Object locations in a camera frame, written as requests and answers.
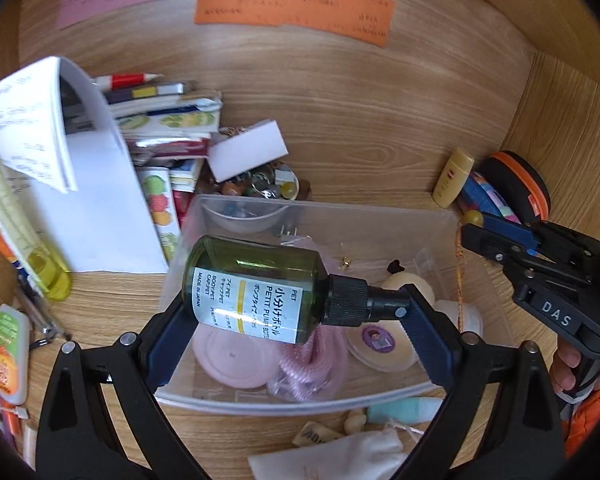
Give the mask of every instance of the metal screw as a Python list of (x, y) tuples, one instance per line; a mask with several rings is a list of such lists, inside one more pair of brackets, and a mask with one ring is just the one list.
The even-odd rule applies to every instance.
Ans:
[(120, 336), (120, 344), (129, 346), (135, 343), (136, 339), (138, 339), (138, 336), (134, 332), (125, 332)]
[(540, 349), (534, 341), (525, 341), (522, 343), (522, 347), (530, 354), (537, 354)]
[(71, 352), (74, 351), (74, 348), (75, 348), (75, 343), (73, 341), (67, 341), (60, 347), (63, 354), (70, 354)]
[(461, 337), (462, 341), (471, 346), (477, 345), (480, 342), (480, 336), (475, 332), (464, 332)]

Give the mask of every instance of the orange sticky note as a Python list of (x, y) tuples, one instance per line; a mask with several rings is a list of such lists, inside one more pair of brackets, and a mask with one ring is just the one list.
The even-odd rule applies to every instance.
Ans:
[(384, 46), (393, 0), (198, 0), (195, 23), (300, 25)]

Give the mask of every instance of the mint green tube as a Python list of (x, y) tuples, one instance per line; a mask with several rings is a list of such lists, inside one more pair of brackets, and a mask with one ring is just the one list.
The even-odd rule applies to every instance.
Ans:
[(366, 409), (366, 421), (384, 424), (397, 420), (403, 424), (419, 424), (433, 420), (442, 405), (437, 397), (407, 397), (384, 404), (376, 404)]

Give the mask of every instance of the orange sleeve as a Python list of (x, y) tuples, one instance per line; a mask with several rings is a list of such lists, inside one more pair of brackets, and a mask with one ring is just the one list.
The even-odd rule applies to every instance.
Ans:
[[(596, 423), (600, 420), (600, 389), (593, 391), (578, 407), (571, 422), (571, 431), (564, 443), (567, 458), (572, 456), (587, 439)], [(569, 423), (563, 421), (562, 428), (567, 431)]]

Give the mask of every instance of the pink round lid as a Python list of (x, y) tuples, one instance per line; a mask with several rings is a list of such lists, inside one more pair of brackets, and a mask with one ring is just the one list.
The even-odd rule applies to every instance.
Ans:
[(277, 341), (202, 323), (193, 333), (192, 346), (205, 372), (232, 388), (263, 386), (278, 373), (282, 355)]

